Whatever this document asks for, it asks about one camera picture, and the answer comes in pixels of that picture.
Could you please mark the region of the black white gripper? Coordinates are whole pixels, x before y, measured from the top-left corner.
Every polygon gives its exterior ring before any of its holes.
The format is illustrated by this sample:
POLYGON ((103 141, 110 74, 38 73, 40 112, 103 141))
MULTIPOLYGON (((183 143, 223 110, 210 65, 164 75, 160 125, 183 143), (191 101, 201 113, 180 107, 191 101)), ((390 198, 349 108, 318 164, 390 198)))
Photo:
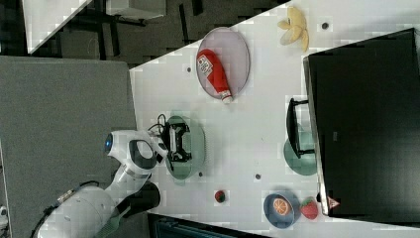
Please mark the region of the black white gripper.
POLYGON ((191 159, 191 152, 184 148, 183 139, 184 134, 189 132, 186 123, 164 124, 161 138, 168 150, 167 158, 171 162, 186 163, 191 159))

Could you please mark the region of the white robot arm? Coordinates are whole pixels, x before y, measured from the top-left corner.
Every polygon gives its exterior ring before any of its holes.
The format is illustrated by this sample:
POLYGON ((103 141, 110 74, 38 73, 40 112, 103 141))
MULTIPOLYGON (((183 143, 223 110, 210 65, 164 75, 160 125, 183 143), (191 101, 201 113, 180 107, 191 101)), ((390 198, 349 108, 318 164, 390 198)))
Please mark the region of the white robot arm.
POLYGON ((111 183, 101 188, 87 181, 63 194, 45 210, 31 238, 94 238, 117 207, 146 185, 157 164, 166 163, 179 176, 187 163, 203 157, 203 149, 202 131, 186 122, 166 123, 160 132, 111 132, 104 150, 120 163, 111 183))

